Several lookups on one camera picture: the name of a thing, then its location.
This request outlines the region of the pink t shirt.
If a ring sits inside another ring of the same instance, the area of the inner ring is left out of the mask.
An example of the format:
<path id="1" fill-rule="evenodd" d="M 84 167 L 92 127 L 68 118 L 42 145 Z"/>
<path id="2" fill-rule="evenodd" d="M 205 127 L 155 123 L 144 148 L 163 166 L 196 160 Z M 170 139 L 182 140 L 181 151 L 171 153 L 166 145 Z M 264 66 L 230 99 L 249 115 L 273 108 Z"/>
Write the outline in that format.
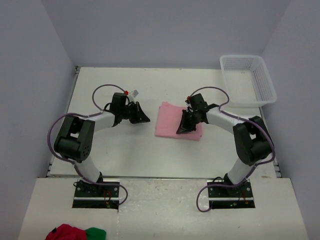
<path id="1" fill-rule="evenodd" d="M 200 141 L 204 133 L 201 123 L 196 125 L 196 131 L 186 134 L 176 133 L 181 122 L 183 110 L 186 109 L 186 107 L 175 106 L 167 101 L 163 101 L 158 111 L 157 122 L 155 126 L 155 136 Z"/>

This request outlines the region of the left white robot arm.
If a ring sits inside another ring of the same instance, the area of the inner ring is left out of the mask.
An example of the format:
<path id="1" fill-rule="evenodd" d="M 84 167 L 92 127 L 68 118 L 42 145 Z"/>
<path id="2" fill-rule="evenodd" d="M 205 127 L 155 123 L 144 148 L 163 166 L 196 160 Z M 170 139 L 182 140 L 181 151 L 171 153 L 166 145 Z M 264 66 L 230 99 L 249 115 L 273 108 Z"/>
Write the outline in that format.
<path id="1" fill-rule="evenodd" d="M 90 157 L 94 134 L 98 131 L 113 128 L 123 120 L 131 124 L 149 123 L 151 120 L 143 112 L 139 102 L 135 101 L 137 91 L 116 92 L 111 102 L 98 113 L 81 115 L 67 113 L 53 144 L 53 152 L 62 161 L 69 162 L 86 185 L 86 190 L 97 197 L 104 187 L 120 187 L 117 183 L 103 182 L 102 173 L 96 168 Z"/>

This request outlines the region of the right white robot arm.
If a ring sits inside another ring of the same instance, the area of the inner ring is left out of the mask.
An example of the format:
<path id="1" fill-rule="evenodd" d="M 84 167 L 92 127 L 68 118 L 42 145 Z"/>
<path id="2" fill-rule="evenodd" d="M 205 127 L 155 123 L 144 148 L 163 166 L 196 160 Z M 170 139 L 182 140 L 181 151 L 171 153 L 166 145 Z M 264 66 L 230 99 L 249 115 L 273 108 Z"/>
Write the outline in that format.
<path id="1" fill-rule="evenodd" d="M 258 116 L 236 116 L 217 104 L 207 104 L 200 93 L 187 97 L 185 102 L 187 109 L 182 111 L 176 131 L 178 135 L 195 131 L 200 123 L 217 126 L 233 134 L 237 160 L 223 181 L 213 183 L 212 187 L 223 188 L 227 196 L 235 196 L 254 169 L 263 163 L 262 160 L 275 153 L 264 121 Z"/>

